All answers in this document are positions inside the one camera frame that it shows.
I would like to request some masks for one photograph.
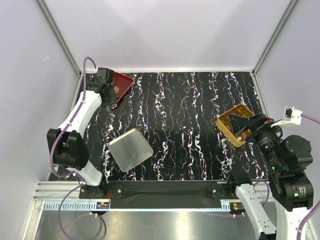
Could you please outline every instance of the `yellow basket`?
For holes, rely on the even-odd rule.
[[[252,117],[254,113],[247,108],[244,104],[239,104],[230,110],[226,111],[224,114],[218,117],[216,121],[217,127],[223,132],[223,134],[230,140],[230,142],[236,147],[239,148],[246,143],[246,138],[251,135],[250,130],[246,130],[240,136],[234,136],[232,133],[231,122],[229,121],[229,115],[235,114],[239,116]]]

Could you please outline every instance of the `white wall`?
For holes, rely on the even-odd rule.
[[[262,68],[258,72],[271,116],[282,117],[285,106],[295,106],[320,119],[320,1],[299,1]],[[307,175],[315,189],[314,205],[320,200],[320,125],[303,119],[301,126],[285,131],[311,142],[313,163]],[[320,237],[320,211],[312,222]]]
[[[46,0],[82,69],[251,70],[289,0]]]
[[[76,76],[34,0],[0,2],[0,238],[22,239]]]

